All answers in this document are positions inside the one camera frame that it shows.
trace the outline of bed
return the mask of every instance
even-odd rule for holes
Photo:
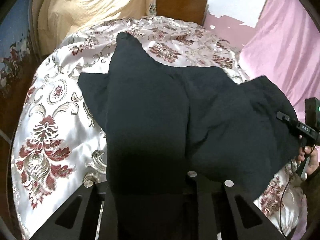
[[[24,239],[29,239],[85,180],[105,180],[105,134],[76,83],[81,72],[108,72],[120,31],[134,35],[148,54],[163,64],[214,65],[235,83],[250,79],[238,65],[237,49],[200,25],[180,18],[104,21],[72,33],[41,63],[24,101],[10,161],[13,200]],[[282,185],[295,168],[287,164],[255,201],[278,228]],[[299,218],[306,216],[306,198],[300,184],[299,180],[291,183],[289,197],[283,201],[286,234],[295,227],[305,230],[303,224],[298,226]]]

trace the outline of wire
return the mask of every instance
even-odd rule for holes
[[[310,152],[310,156],[311,156],[311,153],[313,152],[313,150],[316,148],[316,144],[314,145],[313,149],[311,150]],[[290,183],[290,178],[289,178],[289,181],[287,183],[287,185],[285,186],[284,188],[284,191],[282,192],[282,196],[281,196],[281,199],[280,199],[280,208],[279,208],[279,218],[280,218],[280,231],[282,233],[282,235],[286,238],[285,234],[283,233],[283,230],[282,230],[282,220],[281,220],[281,209],[282,209],[282,199],[283,199],[283,196],[284,196],[284,192],[285,190],[287,189],[287,187],[289,186],[289,183]]]

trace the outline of black garment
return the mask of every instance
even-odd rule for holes
[[[82,73],[78,84],[106,133],[119,221],[137,239],[170,234],[188,170],[230,179],[253,201],[298,154],[298,139],[276,119],[277,111],[296,118],[295,111],[265,76],[236,85],[218,67],[162,65],[119,33],[109,73]]]

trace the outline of human hand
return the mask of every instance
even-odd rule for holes
[[[301,162],[303,162],[305,159],[305,154],[309,155],[311,150],[312,148],[310,146],[306,146],[304,149],[300,147],[299,155],[296,158],[297,163],[300,164]],[[312,174],[318,167],[319,167],[318,150],[315,148],[310,155],[310,161],[306,170],[307,175]]]

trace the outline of pink curtain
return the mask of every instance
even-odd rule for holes
[[[320,99],[318,29],[298,0],[267,0],[256,28],[240,54],[240,66],[250,78],[266,75],[304,121],[305,98]]]

